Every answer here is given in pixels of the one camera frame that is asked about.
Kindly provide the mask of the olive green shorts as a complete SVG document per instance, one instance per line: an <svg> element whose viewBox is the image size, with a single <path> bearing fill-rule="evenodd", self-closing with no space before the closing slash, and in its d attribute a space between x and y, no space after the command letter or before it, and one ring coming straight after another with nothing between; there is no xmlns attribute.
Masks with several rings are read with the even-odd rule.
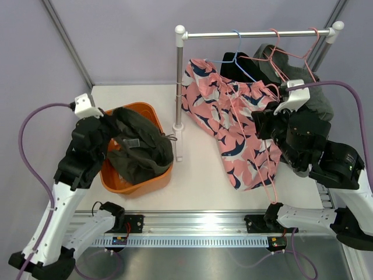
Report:
<svg viewBox="0 0 373 280"><path fill-rule="evenodd" d="M112 115L120 130L114 138L119 149L107 158L118 174L132 185L164 174L174 161L172 136L129 108L116 108Z"/></svg>

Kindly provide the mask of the blue wire hanger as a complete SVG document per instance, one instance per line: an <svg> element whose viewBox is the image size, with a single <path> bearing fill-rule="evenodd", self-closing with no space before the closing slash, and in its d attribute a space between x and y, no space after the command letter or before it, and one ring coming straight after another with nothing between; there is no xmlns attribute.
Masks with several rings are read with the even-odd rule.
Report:
<svg viewBox="0 0 373 280"><path fill-rule="evenodd" d="M213 62L213 63L218 63L218 64L235 64L246 77L250 78L251 81L256 82L256 80L251 75L246 73L246 71L239 65L239 63L237 61L238 53L240 51L240 47L241 47L241 43L242 43L242 37L241 37L238 30L232 30L232 32L236 33L238 35L238 38L239 38L238 47L237 47L237 50L234 53L233 58L230 61L216 61L216 60L210 60L210 59L207 59L207 61Z"/></svg>

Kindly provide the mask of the black shorts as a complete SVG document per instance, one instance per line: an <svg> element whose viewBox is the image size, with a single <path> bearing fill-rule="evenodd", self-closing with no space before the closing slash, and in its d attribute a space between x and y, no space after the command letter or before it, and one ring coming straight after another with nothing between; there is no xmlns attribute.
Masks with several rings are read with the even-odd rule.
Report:
<svg viewBox="0 0 373 280"><path fill-rule="evenodd" d="M223 61L230 61L234 56L233 52L224 54ZM262 81L264 85L272 83L272 81L260 70L256 63L251 59L244 58L247 55L244 52L238 53L237 61L239 65L251 75L257 82ZM221 64L220 75L236 82L252 83L250 78L246 77L235 64Z"/></svg>

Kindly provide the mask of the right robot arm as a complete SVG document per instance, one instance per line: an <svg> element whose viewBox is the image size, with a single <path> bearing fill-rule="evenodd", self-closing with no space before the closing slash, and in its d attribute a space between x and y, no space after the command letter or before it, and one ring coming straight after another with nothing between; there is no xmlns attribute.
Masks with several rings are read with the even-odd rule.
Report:
<svg viewBox="0 0 373 280"><path fill-rule="evenodd" d="M331 124L315 113L272 109L252 114L256 136L272 140L296 173L332 190L344 203L337 209L302 209L277 202L263 216L271 232L303 229L334 236L356 250L372 251L372 191L358 152L328 139Z"/></svg>

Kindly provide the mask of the pink shark print shorts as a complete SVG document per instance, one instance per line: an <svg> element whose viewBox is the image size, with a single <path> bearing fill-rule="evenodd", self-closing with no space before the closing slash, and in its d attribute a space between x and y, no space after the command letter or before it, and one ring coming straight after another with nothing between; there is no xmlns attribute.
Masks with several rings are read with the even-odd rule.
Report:
<svg viewBox="0 0 373 280"><path fill-rule="evenodd" d="M221 76L212 62L190 59L182 78L181 108L218 144L231 185L239 191L271 186L281 151L256 137L252 113L275 95L262 81L244 83Z"/></svg>

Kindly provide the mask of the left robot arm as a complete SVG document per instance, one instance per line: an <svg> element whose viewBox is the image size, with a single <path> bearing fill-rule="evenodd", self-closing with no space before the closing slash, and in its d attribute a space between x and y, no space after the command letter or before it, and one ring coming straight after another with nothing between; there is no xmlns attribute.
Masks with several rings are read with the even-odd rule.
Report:
<svg viewBox="0 0 373 280"><path fill-rule="evenodd" d="M96 238L124 228L123 207L105 202L69 239L65 237L77 207L102 168L110 140L119 133L111 115L77 122L54 176L52 200L28 245L9 257L10 266L20 273L31 273L35 279L68 279L76 260Z"/></svg>

